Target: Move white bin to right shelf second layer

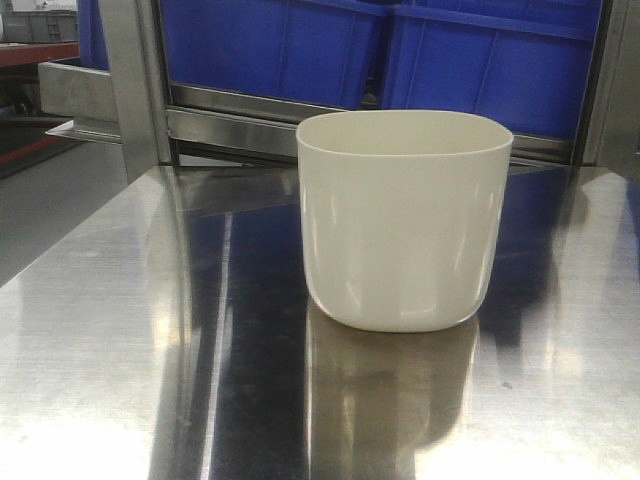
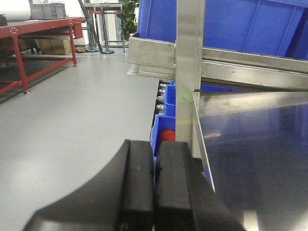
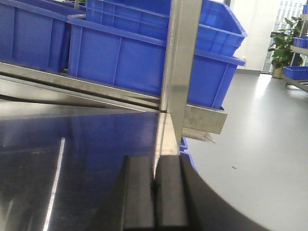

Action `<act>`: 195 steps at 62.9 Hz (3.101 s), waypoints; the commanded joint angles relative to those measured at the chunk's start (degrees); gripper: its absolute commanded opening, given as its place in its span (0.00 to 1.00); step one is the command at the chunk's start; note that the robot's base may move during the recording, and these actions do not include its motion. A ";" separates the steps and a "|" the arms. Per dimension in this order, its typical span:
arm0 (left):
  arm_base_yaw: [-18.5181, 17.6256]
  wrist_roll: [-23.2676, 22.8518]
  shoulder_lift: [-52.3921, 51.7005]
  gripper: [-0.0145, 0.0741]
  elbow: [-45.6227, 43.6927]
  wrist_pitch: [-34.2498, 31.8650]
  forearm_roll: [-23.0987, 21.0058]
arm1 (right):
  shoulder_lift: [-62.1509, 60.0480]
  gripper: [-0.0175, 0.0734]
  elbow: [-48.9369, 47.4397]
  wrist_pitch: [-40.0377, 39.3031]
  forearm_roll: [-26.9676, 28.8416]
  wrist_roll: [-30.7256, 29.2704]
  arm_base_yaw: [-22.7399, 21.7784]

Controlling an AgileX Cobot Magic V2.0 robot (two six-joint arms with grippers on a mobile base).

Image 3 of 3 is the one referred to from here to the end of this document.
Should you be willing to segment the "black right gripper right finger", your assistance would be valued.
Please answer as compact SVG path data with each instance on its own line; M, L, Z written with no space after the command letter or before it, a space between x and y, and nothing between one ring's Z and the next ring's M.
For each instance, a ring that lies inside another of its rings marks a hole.
M163 155L156 168L158 231L264 231L223 200L182 155Z

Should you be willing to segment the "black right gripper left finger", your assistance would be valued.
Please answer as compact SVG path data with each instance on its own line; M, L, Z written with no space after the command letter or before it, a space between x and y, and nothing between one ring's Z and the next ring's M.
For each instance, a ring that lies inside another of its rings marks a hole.
M153 231L152 162L125 156L107 198L95 214L91 231Z

